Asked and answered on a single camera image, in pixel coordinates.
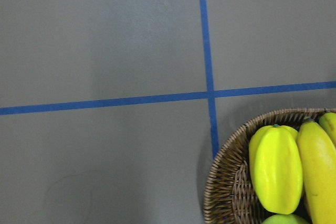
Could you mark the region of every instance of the gray floor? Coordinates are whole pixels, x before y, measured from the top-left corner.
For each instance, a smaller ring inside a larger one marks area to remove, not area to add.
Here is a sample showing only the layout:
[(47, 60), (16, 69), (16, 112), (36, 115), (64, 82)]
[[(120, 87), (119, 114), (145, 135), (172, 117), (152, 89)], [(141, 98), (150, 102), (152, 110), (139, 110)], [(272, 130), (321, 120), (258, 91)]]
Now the gray floor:
[[(336, 80), (336, 0), (206, 0), (215, 90)], [(0, 108), (207, 91), (200, 0), (0, 0)], [(216, 98), (219, 144), (336, 89)], [(207, 99), (0, 116), (0, 224), (203, 223)]]

